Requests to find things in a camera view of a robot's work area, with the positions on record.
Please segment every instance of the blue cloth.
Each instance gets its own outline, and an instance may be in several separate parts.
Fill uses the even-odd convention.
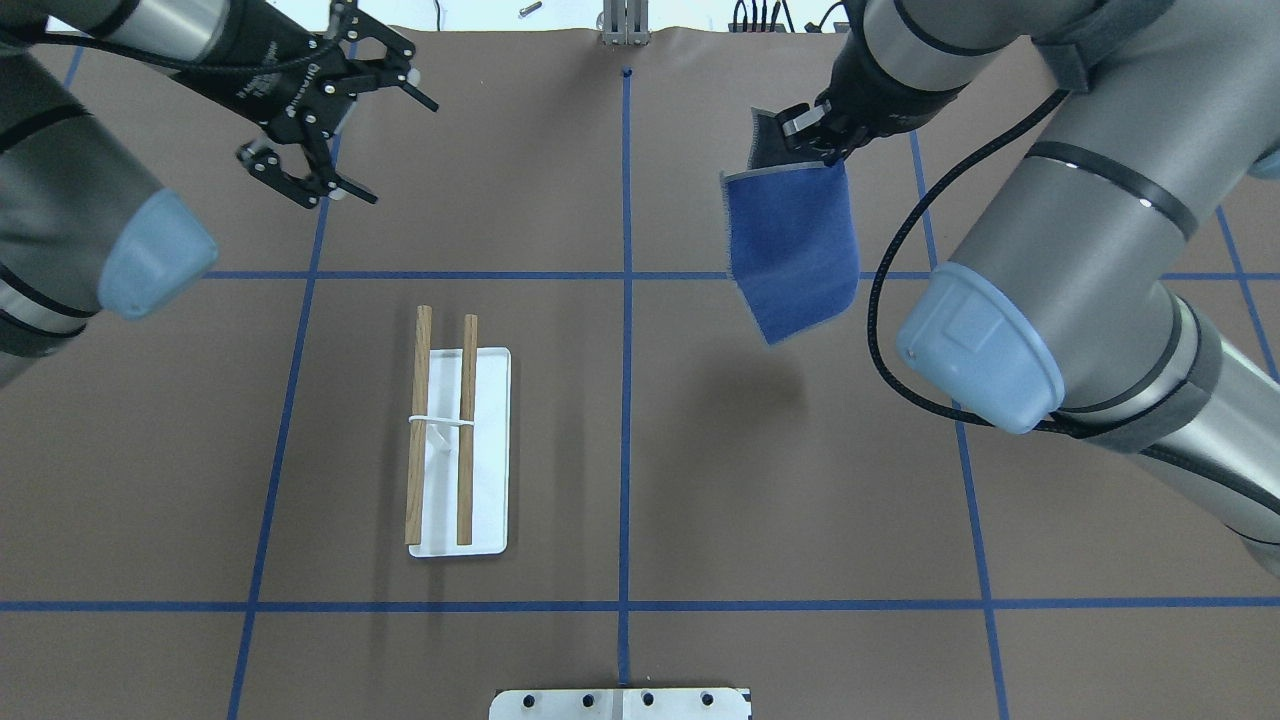
[[[765,342],[782,342],[852,305],[858,240],[844,163],[749,170],[722,184],[730,274]]]

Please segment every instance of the blue tape line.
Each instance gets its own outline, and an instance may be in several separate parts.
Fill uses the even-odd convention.
[[[259,612],[356,614],[481,614],[481,612],[617,612],[613,601],[512,601],[512,602],[260,602]]]
[[[911,136],[911,161],[915,165],[915,191],[924,197],[929,187],[924,183],[924,158],[920,152],[920,136],[913,129]],[[929,251],[929,268],[938,266],[938,250],[933,245],[933,217],[929,210],[924,211],[924,245]]]
[[[305,281],[306,270],[209,270],[206,281]]]
[[[210,270],[206,281],[305,281],[307,270]],[[713,270],[317,270],[321,281],[727,281],[728,273]],[[873,270],[859,273],[864,281],[876,277]],[[1165,273],[1166,281],[1280,281],[1280,273]],[[927,281],[928,270],[891,270],[886,279]]]
[[[244,612],[244,602],[170,600],[13,600],[0,612]]]
[[[622,423],[618,487],[618,684],[631,682],[631,341],[634,258],[631,246],[631,76],[622,68]]]
[[[991,676],[996,685],[996,708],[1000,712],[1000,720],[1009,720],[1009,694],[1005,691],[1005,665],[1000,653],[1000,633],[996,629],[996,610],[991,597],[991,573],[987,568],[987,543],[982,537],[982,516],[978,511],[978,491],[974,487],[973,461],[969,456],[969,434],[964,423],[956,421],[955,425],[956,445],[960,447],[960,470],[964,474],[965,502],[969,506],[969,532],[973,534],[973,553],[978,565],[978,588],[982,592],[982,614],[983,623],[987,628],[987,650],[991,655]]]
[[[635,600],[632,612],[902,612],[982,610],[980,600]]]
[[[333,142],[333,161],[338,163],[342,150],[342,135]],[[320,252],[324,249],[324,231],[329,219],[329,199],[320,201],[320,217],[316,219],[315,241],[311,243],[311,261],[307,266],[307,284],[302,293],[302,310],[298,313],[298,331],[293,340],[293,360],[289,364],[289,379],[284,389],[284,406],[280,410],[280,428],[275,436],[275,456],[271,459],[271,477],[266,487],[266,502],[262,506],[262,524],[259,529],[257,551],[253,556],[253,575],[248,587],[248,606],[244,610],[244,626],[241,630],[239,652],[236,657],[236,674],[232,678],[232,696],[227,707],[227,719],[236,720],[239,714],[241,693],[244,689],[244,673],[248,667],[250,647],[253,642],[253,623],[257,616],[257,600],[262,589],[262,570],[266,566],[266,551],[271,541],[271,521],[275,519],[275,498],[280,489],[280,473],[284,468],[284,451],[289,441],[289,427],[293,420],[293,401],[297,397],[298,373],[302,368],[302,351],[306,347],[307,327],[311,322],[311,300],[315,295],[316,270],[320,266]]]
[[[79,59],[83,56],[84,56],[84,49],[77,45],[76,53],[72,54],[72,64],[67,67],[67,77],[63,78],[64,90],[72,88],[72,82],[76,81],[76,70],[79,69]]]
[[[1249,290],[1249,281],[1244,277],[1244,263],[1240,261],[1240,252],[1235,247],[1235,236],[1231,234],[1231,224],[1226,222],[1226,211],[1222,210],[1221,205],[1217,206],[1217,224],[1222,228],[1226,251],[1231,255],[1231,266],[1235,268],[1235,277],[1239,278],[1244,305],[1249,309],[1253,332],[1258,336],[1258,346],[1262,348],[1262,359],[1267,364],[1267,372],[1271,373],[1271,379],[1280,380],[1280,373],[1276,373],[1276,360],[1271,354],[1271,343],[1267,342],[1267,331],[1262,327],[1262,316],[1258,315],[1258,306],[1253,302],[1253,291]]]
[[[920,197],[928,193],[924,182],[924,158],[920,152],[920,140],[911,131],[911,160],[915,165],[915,188]],[[929,268],[938,264],[938,250],[933,242],[933,222],[929,211],[924,211],[924,245],[929,251]],[[959,410],[959,405],[952,402]],[[973,462],[969,459],[969,436],[964,423],[956,420],[956,447],[960,451],[960,471],[964,475],[965,502],[969,506],[969,533],[973,537],[973,556],[978,566],[978,588],[982,592],[982,615],[987,628],[987,651],[991,655],[991,676],[996,687],[996,708],[1000,720],[1009,720],[1009,697],[1005,692],[1005,669],[1000,655],[1000,633],[996,629],[996,611],[991,603],[991,574],[987,569],[987,544],[982,538],[982,516],[978,511],[978,492],[973,483]]]
[[[1160,607],[1280,607],[1280,597],[1047,597],[992,601],[996,610],[1110,610]]]
[[[1280,596],[1208,597],[1028,597],[922,600],[632,600],[630,612],[947,612],[1018,610],[1236,609],[1280,607]],[[0,612],[244,612],[247,602],[218,601],[0,601]],[[260,601],[261,614],[516,614],[611,612],[616,601]]]

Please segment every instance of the black strap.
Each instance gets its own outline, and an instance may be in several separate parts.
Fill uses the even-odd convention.
[[[1088,92],[1089,70],[1160,19],[1175,0],[1107,0],[1079,20],[1032,42],[1053,72],[1057,86]]]
[[[1190,310],[1199,341],[1187,379],[1146,413],[1091,436],[1078,436],[1080,439],[1115,452],[1140,452],[1185,427],[1208,405],[1222,374],[1222,338],[1208,318]]]
[[[3,27],[0,26],[0,47],[14,47],[26,50],[35,45],[35,38],[45,32],[44,24],[28,27]]]
[[[1165,343],[1165,351],[1160,354],[1160,360],[1156,360],[1156,365],[1147,372],[1146,375],[1133,384],[1129,389],[1121,392],[1120,395],[1112,397],[1111,400],[1103,400],[1102,402],[1089,405],[1088,407],[1064,407],[1059,413],[1066,413],[1069,415],[1084,415],[1088,413],[1101,413],[1103,410],[1110,410],[1119,405],[1129,402],[1138,395],[1146,392],[1148,387],[1155,384],[1165,370],[1169,368],[1169,363],[1174,359],[1174,354],[1178,352],[1178,346],[1183,341],[1183,304],[1178,300],[1171,291],[1165,290],[1169,293],[1169,305],[1174,309],[1174,331],[1169,333],[1169,342]]]
[[[29,118],[18,120],[18,123],[9,129],[0,132],[0,155],[4,155],[5,151],[14,145],[18,145],[23,140],[27,140],[49,126],[86,115],[88,115],[88,110],[77,102],[50,108],[49,110],[36,113]]]
[[[1004,50],[1007,46],[1007,45],[998,45],[993,47],[972,49],[972,47],[959,47],[956,45],[951,45],[950,42],[943,42],[942,40],[938,40],[937,37],[931,35],[927,29],[920,27],[920,23],[915,22],[915,18],[913,18],[911,14],[906,12],[906,6],[902,5],[902,0],[893,0],[893,8],[897,9],[897,17],[902,18],[902,24],[905,24],[906,28],[911,31],[911,35],[918,37],[922,42],[924,42],[929,47],[933,47],[934,50],[941,50],[942,53],[946,53],[948,55],[975,58],[980,55],[989,55],[992,53],[998,53],[1000,50]]]
[[[96,311],[91,313],[88,310],[79,310],[69,305],[63,305],[61,302],[54,300],[52,297],[49,297],[47,295],[27,284],[22,278],[15,275],[13,270],[6,268],[4,263],[0,263],[0,281],[4,281],[9,287],[20,292],[23,296],[27,297],[27,300],[31,300],[37,305],[52,310],[59,315],[67,315],[68,318],[92,318],[93,315],[97,314]]]
[[[110,15],[102,18],[102,22],[86,29],[84,32],[87,32],[93,37],[106,37],[113,32],[120,29],[120,26],[124,24],[124,20],[129,19],[129,15],[132,15],[133,10],[137,9],[138,9],[138,0],[123,0],[123,3],[115,6],[115,10],[111,10]]]
[[[45,357],[56,352],[59,347],[67,345],[69,340],[83,331],[84,328],[81,327],[67,334],[47,333],[0,310],[0,354],[18,357]]]
[[[1233,528],[1231,525],[1228,525],[1228,527],[1226,527],[1226,529],[1231,530],[1233,533],[1235,533],[1235,534],[1240,536],[1242,538],[1244,538],[1244,539],[1247,539],[1247,541],[1249,541],[1249,542],[1256,542],[1256,543],[1258,543],[1258,544],[1272,544],[1272,546],[1275,546],[1275,547],[1280,547],[1280,542],[1267,542],[1267,541],[1260,541],[1260,539],[1258,539],[1258,538],[1256,538],[1256,537],[1251,537],[1251,536],[1247,536],[1247,534],[1242,533],[1240,530],[1236,530],[1236,529],[1235,529],[1235,528]]]
[[[1199,228],[1196,214],[1172,192],[1169,192],[1160,183],[1129,165],[1117,163],[1106,155],[1100,155],[1092,150],[1066,142],[1042,141],[1032,145],[1032,149],[1027,151],[1027,156],[1048,158],[1050,160],[1070,163],[1083,170],[1111,181],[1138,200],[1149,202],[1155,210],[1172,220],[1178,225],[1178,229],[1183,231],[1184,240],[1190,240]]]

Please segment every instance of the white plastic tray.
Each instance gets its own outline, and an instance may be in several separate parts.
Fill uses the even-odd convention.
[[[462,351],[433,350],[426,414],[457,418],[462,398]],[[430,423],[422,486],[422,542],[413,557],[497,555],[507,550],[507,486],[511,473],[511,351],[476,351],[472,544],[457,544],[458,429]]]

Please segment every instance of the wooden stick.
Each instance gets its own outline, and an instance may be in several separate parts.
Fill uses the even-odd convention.
[[[462,324],[462,401],[460,420],[476,419],[476,343],[479,318],[467,315]],[[475,471],[475,425],[458,428],[458,544],[471,544],[474,514],[472,474]]]
[[[426,380],[431,373],[431,307],[417,306],[417,333],[413,342],[413,397],[410,410],[426,415]],[[408,500],[404,507],[404,544],[422,542],[422,474],[426,464],[426,423],[408,424]]]

